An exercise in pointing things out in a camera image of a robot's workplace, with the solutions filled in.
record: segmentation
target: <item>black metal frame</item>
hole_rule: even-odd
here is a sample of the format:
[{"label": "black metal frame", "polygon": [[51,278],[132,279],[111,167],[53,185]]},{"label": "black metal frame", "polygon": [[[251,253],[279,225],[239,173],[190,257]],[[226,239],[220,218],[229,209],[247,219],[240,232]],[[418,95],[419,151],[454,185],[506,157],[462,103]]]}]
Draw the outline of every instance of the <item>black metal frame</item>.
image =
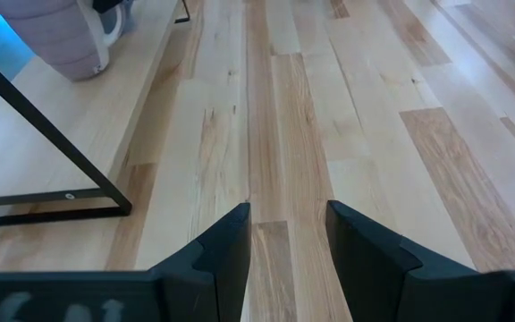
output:
[{"label": "black metal frame", "polygon": [[83,208],[37,214],[0,216],[0,226],[37,224],[66,220],[92,219],[113,216],[128,216],[132,210],[131,202],[104,176],[31,102],[0,73],[0,97],[14,108],[37,131],[47,138],[56,148],[71,160],[97,186],[95,189],[52,191],[26,195],[0,197],[0,205],[19,203],[38,203],[66,199],[85,199],[108,197],[117,206],[106,208]]},{"label": "black metal frame", "polygon": [[183,23],[190,21],[190,11],[188,10],[188,6],[186,5],[186,0],[182,0],[182,5],[184,5],[184,10],[186,10],[186,17],[178,18],[174,21],[174,23]]}]

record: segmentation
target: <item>wooden floor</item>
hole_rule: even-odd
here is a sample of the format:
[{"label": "wooden floor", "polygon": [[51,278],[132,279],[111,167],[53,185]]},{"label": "wooden floor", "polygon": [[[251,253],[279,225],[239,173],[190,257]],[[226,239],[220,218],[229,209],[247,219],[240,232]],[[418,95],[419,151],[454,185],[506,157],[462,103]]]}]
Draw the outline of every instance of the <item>wooden floor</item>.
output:
[{"label": "wooden floor", "polygon": [[515,268],[515,1],[190,6],[119,180],[133,215],[0,229],[0,271],[148,268],[249,200],[242,320],[350,321],[328,199]]}]

